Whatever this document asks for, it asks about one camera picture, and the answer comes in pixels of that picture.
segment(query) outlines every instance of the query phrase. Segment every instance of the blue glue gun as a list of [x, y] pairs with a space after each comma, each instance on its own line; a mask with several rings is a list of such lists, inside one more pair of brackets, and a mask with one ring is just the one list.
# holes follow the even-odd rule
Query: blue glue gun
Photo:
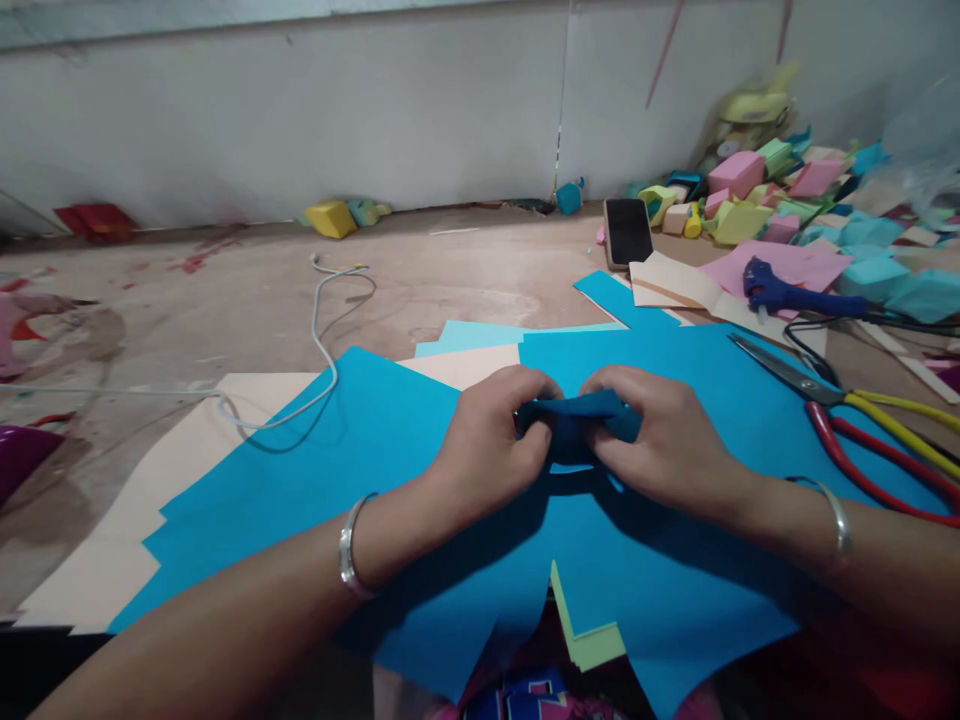
[[754, 257], [743, 269], [743, 293], [754, 312], [764, 306], [768, 313], [780, 310], [810, 310], [833, 317], [862, 318], [870, 311], [865, 297], [843, 297], [805, 290], [773, 274], [770, 263]]

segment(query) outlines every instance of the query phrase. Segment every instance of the scissors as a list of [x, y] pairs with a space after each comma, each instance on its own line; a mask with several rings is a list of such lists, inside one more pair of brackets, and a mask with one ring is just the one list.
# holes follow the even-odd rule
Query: scissors
[[[925, 415], [945, 425], [958, 435], [960, 435], [960, 420], [936, 408], [902, 398], [866, 392], [864, 390], [852, 390], [850, 392], [836, 390], [796, 370], [793, 366], [784, 362], [773, 353], [764, 350], [756, 343], [747, 340], [741, 335], [731, 333], [730, 339], [753, 357], [754, 360], [780, 378], [780, 380], [807, 398], [807, 403], [804, 406], [807, 415], [810, 417], [810, 422], [813, 423], [817, 437], [820, 438], [820, 442], [823, 444], [830, 459], [843, 471], [844, 475], [850, 478], [850, 480], [867, 495], [887, 507], [906, 513], [907, 515], [913, 515], [914, 517], [923, 518], [924, 520], [930, 520], [949, 527], [960, 528], [960, 485], [951, 482], [933, 468], [924, 465], [906, 453], [865, 433], [843, 418], [833, 417], [828, 412], [828, 408], [844, 404], [857, 408], [908, 448], [957, 479], [960, 479], [960, 466], [946, 456], [938, 453], [922, 438], [881, 410], [874, 403], [893, 405]], [[847, 457], [846, 452], [844, 452], [840, 445], [840, 441], [837, 439], [837, 432], [854, 440], [857, 444], [869, 448], [896, 465], [899, 465], [915, 478], [936, 490], [937, 493], [946, 500], [954, 515], [944, 517], [918, 510], [898, 500], [890, 493], [875, 485], [853, 464], [853, 461]]]

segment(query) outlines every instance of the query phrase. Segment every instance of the white cable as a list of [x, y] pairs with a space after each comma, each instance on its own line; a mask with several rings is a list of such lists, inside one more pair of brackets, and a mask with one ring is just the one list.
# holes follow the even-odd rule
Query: white cable
[[[317, 320], [319, 319], [320, 314], [320, 290], [331, 280], [336, 280], [338, 277], [343, 277], [344, 275], [358, 275], [364, 270], [369, 270], [367, 265], [355, 265], [352, 268], [347, 270], [336, 270], [332, 268], [325, 268], [317, 264], [317, 254], [314, 253], [310, 256], [310, 264], [314, 269], [319, 272], [326, 273], [327, 277], [317, 283], [317, 289], [313, 293], [313, 319], [310, 323], [310, 332], [313, 335], [313, 341], [317, 344], [317, 347], [320, 348], [320, 352], [323, 355], [324, 359], [327, 361], [327, 365], [330, 368], [331, 378], [330, 384], [327, 385], [326, 389], [321, 392], [319, 395], [314, 397], [310, 402], [302, 407], [294, 410], [292, 413], [283, 417], [274, 422], [267, 423], [265, 425], [257, 425], [255, 423], [249, 423], [245, 420], [241, 420], [239, 417], [234, 415], [227, 409], [227, 402], [230, 400], [230, 396], [223, 390], [218, 390], [217, 388], [212, 388], [210, 390], [121, 390], [119, 388], [68, 388], [68, 387], [44, 387], [41, 385], [4, 385], [0, 383], [0, 392], [38, 392], [38, 393], [93, 393], [96, 395], [187, 395], [193, 397], [219, 397], [220, 400], [217, 402], [217, 412], [229, 423], [236, 425], [238, 427], [246, 428], [248, 430], [269, 430], [270, 428], [279, 427], [285, 422], [292, 420], [303, 412], [306, 412], [311, 407], [316, 405], [318, 402], [323, 400], [327, 395], [329, 395], [333, 389], [337, 386], [337, 382], [340, 379], [339, 373], [337, 372], [337, 365], [333, 361], [330, 353], [327, 352], [327, 349], [323, 346], [323, 343], [320, 342], [320, 336], [317, 334]], [[360, 277], [369, 280], [373, 283], [373, 279], [367, 277], [366, 275], [360, 275]]]

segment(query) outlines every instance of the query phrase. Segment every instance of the silver bangle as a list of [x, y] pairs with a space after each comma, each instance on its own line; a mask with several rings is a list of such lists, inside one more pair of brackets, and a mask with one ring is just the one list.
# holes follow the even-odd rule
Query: silver bangle
[[344, 523], [343, 530], [340, 531], [340, 579], [361, 600], [372, 600], [377, 594], [370, 592], [363, 586], [360, 578], [357, 577], [356, 569], [353, 567], [353, 526], [357, 522], [360, 508], [364, 506], [367, 500], [375, 498], [377, 495], [379, 493], [370, 493], [357, 500], [357, 504], [347, 513], [347, 522]]
[[827, 568], [827, 571], [824, 573], [824, 577], [835, 577], [843, 572], [844, 568], [847, 567], [847, 563], [850, 561], [850, 551], [852, 549], [852, 541], [850, 539], [850, 521], [847, 519], [847, 513], [843, 509], [843, 505], [840, 504], [840, 498], [833, 494], [833, 491], [830, 490], [824, 483], [819, 480], [812, 480], [808, 477], [794, 477], [787, 478], [788, 480], [794, 481], [804, 481], [808, 482], [811, 485], [816, 485], [817, 489], [827, 498], [827, 502], [830, 503], [830, 509], [833, 510], [833, 514], [837, 520], [837, 550], [834, 554], [833, 563]]

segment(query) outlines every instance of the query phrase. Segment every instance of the smartphone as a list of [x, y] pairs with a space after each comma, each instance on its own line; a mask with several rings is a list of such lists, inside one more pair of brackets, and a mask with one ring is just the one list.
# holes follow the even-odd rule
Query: smartphone
[[626, 270], [631, 262], [643, 262], [653, 252], [650, 218], [643, 200], [604, 200], [607, 226], [607, 267]]

